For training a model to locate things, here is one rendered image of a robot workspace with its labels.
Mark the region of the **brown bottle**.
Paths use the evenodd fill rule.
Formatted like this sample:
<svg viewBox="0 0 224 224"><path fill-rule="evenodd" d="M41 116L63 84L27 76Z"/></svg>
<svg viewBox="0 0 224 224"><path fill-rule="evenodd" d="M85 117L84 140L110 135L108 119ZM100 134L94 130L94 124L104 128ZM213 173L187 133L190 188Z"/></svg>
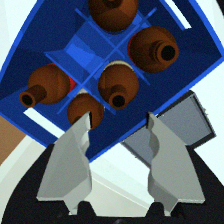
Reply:
<svg viewBox="0 0 224 224"><path fill-rule="evenodd" d="M71 126L87 111L92 112L92 128L95 129L102 121L105 107L85 89L81 88L67 108L67 118ZM74 121L74 122L73 122ZM89 130L89 131L90 131Z"/></svg>
<svg viewBox="0 0 224 224"><path fill-rule="evenodd" d="M37 103L53 105L62 101L76 85L77 82L53 62L31 73L28 89L19 95L19 99L27 108Z"/></svg>
<svg viewBox="0 0 224 224"><path fill-rule="evenodd" d="M122 60L108 63L98 80L100 96L116 110L124 109L133 101L138 90L139 81L134 70Z"/></svg>
<svg viewBox="0 0 224 224"><path fill-rule="evenodd" d="M179 55L174 36L160 26L149 26L134 34L128 42L127 50L134 64L147 73L167 69Z"/></svg>
<svg viewBox="0 0 224 224"><path fill-rule="evenodd" d="M125 32L138 12L138 0L88 0L93 21L106 33Z"/></svg>

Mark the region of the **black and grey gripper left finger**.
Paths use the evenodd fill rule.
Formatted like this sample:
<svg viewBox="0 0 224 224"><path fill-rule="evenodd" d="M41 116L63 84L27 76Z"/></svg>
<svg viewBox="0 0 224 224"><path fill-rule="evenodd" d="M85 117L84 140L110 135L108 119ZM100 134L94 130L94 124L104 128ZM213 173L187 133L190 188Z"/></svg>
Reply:
<svg viewBox="0 0 224 224"><path fill-rule="evenodd" d="M91 128L88 111L47 146L13 190L1 224L44 224L70 212L77 215L78 203L92 191L85 156Z"/></svg>

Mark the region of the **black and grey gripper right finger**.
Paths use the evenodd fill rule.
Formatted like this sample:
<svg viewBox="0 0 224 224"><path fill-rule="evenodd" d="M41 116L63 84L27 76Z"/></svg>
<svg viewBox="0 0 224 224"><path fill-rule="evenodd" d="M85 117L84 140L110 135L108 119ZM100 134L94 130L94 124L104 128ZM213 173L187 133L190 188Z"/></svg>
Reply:
<svg viewBox="0 0 224 224"><path fill-rule="evenodd" d="M224 186L213 171L151 112L146 112L146 129L153 151L147 191L154 202L163 203L165 216L224 224Z"/></svg>

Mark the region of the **blue crate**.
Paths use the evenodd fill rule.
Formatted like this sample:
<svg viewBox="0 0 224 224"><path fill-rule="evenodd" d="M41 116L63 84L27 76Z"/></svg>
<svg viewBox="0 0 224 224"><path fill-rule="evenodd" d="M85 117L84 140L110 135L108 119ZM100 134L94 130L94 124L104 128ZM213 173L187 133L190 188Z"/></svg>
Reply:
<svg viewBox="0 0 224 224"><path fill-rule="evenodd" d="M19 95L28 89L35 69L54 62L78 84L59 103L32 108L66 132L71 127L68 105L81 88L99 101L105 107L103 119L88 132L85 152L91 163L144 125L146 112L156 116L224 62L224 47L196 0L172 0L191 28L184 27L165 0L138 1L130 27L111 35L93 21L88 0L37 0L0 70L0 116L45 148L53 144L58 137L24 114L29 108ZM159 73L140 70L127 53L130 38L149 26L169 30L179 48L177 60ZM102 71L114 60L127 62L138 73L134 71L139 91L122 110L113 109L98 91Z"/></svg>

